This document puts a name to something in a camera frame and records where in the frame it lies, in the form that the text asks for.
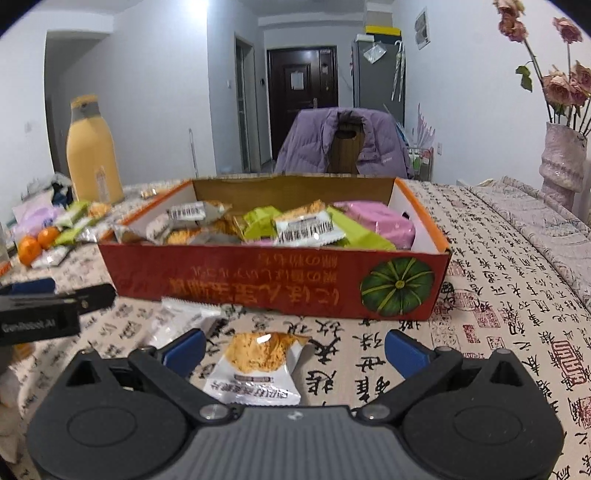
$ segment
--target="dried rose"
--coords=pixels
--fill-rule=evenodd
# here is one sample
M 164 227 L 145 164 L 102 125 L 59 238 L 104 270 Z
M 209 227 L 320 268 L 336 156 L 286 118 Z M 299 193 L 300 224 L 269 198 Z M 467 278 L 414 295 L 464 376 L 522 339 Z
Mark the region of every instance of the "dried rose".
M 513 27 L 513 32 L 511 33 L 511 35 L 508 35 L 508 37 L 511 41 L 522 43 L 528 37 L 528 35 L 529 34 L 527 32 L 525 25 L 519 20 L 516 20 L 515 26 Z
M 572 68 L 571 73 L 579 86 L 587 93 L 591 93 L 591 69 L 583 67 L 579 61 Z
M 499 31 L 511 41 L 522 43 L 528 36 L 525 25 L 509 13 L 501 16 Z
M 556 30 L 560 33 L 562 40 L 565 43 L 571 44 L 576 41 L 583 41 L 583 34 L 579 27 L 577 27 L 568 18 L 556 18 L 552 20 L 552 24 L 556 27 Z
M 570 81 L 570 97 L 573 100 L 574 106 L 584 106 L 589 98 L 589 94 L 583 90 L 583 88 L 577 83 L 575 79 Z
M 509 14 L 515 18 L 518 18 L 525 12 L 525 7 L 521 0 L 495 0 L 493 4 L 500 14 Z
M 544 94 L 549 103 L 572 106 L 572 87 L 564 73 L 550 72 L 550 75 L 542 78 L 542 84 L 544 85 Z

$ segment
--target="white snack wrapper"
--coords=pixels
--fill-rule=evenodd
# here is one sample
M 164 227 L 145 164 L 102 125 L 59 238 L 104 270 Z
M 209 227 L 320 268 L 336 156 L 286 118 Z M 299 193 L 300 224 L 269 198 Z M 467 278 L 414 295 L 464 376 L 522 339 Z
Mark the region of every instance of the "white snack wrapper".
M 322 247 L 346 237 L 326 210 L 275 223 L 276 247 Z
M 47 250 L 31 264 L 31 268 L 41 269 L 48 267 L 58 267 L 72 251 L 71 245 L 59 245 L 51 250 Z
M 179 205 L 168 211 L 174 228 L 195 228 L 209 225 L 223 217 L 226 209 L 209 202 L 194 202 Z
M 287 333 L 237 333 L 203 391 L 225 404 L 299 405 L 291 374 L 307 342 Z
M 162 307 L 168 313 L 163 320 L 154 320 L 144 345 L 162 348 L 189 330 L 199 328 L 207 336 L 216 321 L 222 317 L 222 309 L 214 305 L 185 300 L 162 299 Z
M 163 245 L 171 231 L 168 214 L 163 213 L 148 224 L 145 237 L 153 244 Z

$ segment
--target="metal screw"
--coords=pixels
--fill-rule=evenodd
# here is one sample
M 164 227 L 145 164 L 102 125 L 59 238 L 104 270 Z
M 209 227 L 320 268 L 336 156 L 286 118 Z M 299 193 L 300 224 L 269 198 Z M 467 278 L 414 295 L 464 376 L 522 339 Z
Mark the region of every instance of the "metal screw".
M 155 346 L 146 345 L 139 347 L 138 350 L 140 352 L 147 353 L 148 355 L 156 356 L 157 348 Z
M 363 407 L 361 413 L 368 420 L 383 420 L 390 415 L 390 409 L 386 405 L 376 403 Z
M 221 403 L 205 405 L 199 410 L 199 414 L 206 420 L 223 420 L 229 413 L 228 407 Z

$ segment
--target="cardboard box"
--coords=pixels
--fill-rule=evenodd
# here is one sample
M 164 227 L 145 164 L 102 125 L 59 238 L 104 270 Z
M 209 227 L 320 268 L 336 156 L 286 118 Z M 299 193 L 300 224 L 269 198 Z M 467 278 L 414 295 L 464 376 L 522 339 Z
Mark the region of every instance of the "cardboard box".
M 449 245 L 402 180 L 337 176 L 198 179 L 162 195 L 125 223 L 144 228 L 168 208 L 220 200 L 233 212 L 273 205 L 286 211 L 321 199 L 376 200 L 406 212 L 417 228 L 412 251 L 248 245 L 99 245 L 119 295 L 236 303 L 285 314 L 427 320 L 446 275 Z

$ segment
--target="rose leaf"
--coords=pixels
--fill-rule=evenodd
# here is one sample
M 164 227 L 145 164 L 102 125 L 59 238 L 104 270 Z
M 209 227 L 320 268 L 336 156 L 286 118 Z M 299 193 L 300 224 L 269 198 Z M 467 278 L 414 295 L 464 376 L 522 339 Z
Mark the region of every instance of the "rose leaf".
M 517 75 L 523 75 L 525 77 L 531 76 L 531 72 L 530 72 L 529 68 L 526 67 L 525 65 L 522 65 L 521 67 L 517 67 L 517 70 L 515 71 L 515 73 Z
M 524 88 L 525 90 L 529 90 L 530 92 L 534 91 L 534 84 L 531 81 L 531 77 L 528 77 L 526 75 L 523 75 L 523 77 L 521 77 L 521 86 L 522 88 Z

